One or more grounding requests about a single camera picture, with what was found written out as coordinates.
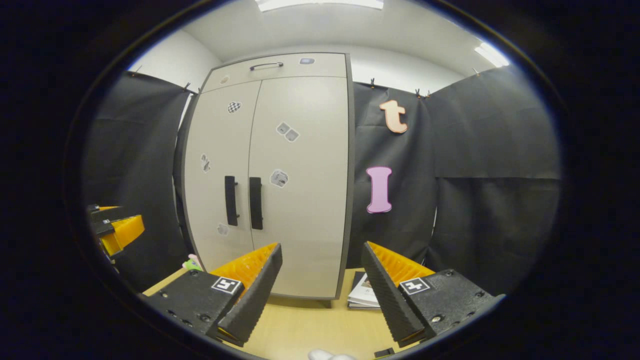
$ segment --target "wooden table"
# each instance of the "wooden table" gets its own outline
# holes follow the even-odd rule
[[[157,292],[185,271],[181,268],[144,294]],[[356,271],[363,269],[345,270],[340,299],[331,300],[330,307],[328,301],[270,297],[244,347],[224,344],[275,360],[306,360],[307,354],[316,348],[351,355],[358,360],[371,360],[374,352],[390,347],[399,352],[380,310],[347,308],[347,296]]]

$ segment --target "black fabric backdrop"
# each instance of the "black fabric backdrop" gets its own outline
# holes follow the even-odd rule
[[[86,204],[142,215],[144,233],[115,256],[121,275],[144,291],[187,259],[173,203],[173,152],[189,93],[127,72],[105,94],[87,138]]]
[[[356,83],[354,96],[348,267],[361,266],[369,240],[435,271],[454,268],[494,295],[510,292],[546,244],[560,191],[553,121],[523,74],[492,69],[421,99]],[[387,100],[406,109],[407,132],[386,127]],[[393,171],[388,213],[366,211],[371,166]]]

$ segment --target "black handle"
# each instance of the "black handle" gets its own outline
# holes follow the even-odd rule
[[[277,63],[264,63],[264,64],[258,64],[258,65],[254,65],[252,67],[249,68],[249,70],[254,71],[255,68],[257,68],[258,66],[265,66],[265,65],[278,65],[278,67],[283,67],[284,64],[281,62],[277,62]]]
[[[236,210],[236,182],[235,176],[225,176],[225,202],[227,203],[227,223],[232,226],[238,226],[238,218]]]
[[[249,178],[249,207],[251,228],[262,230],[262,183],[259,177]]]

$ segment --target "cabinet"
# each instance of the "cabinet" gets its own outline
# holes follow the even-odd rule
[[[202,89],[186,124],[183,194],[205,270],[277,241],[273,294],[336,299],[353,185],[348,55],[241,61],[212,70]]]

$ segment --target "drawer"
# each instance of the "drawer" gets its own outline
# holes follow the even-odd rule
[[[302,59],[313,59],[312,63],[304,64]],[[282,63],[250,67],[260,64]],[[265,56],[253,60],[245,60],[215,69],[209,75],[202,92],[217,88],[246,83],[249,81],[290,78],[294,76],[335,76],[347,77],[346,59],[344,54],[333,53],[300,53]]]

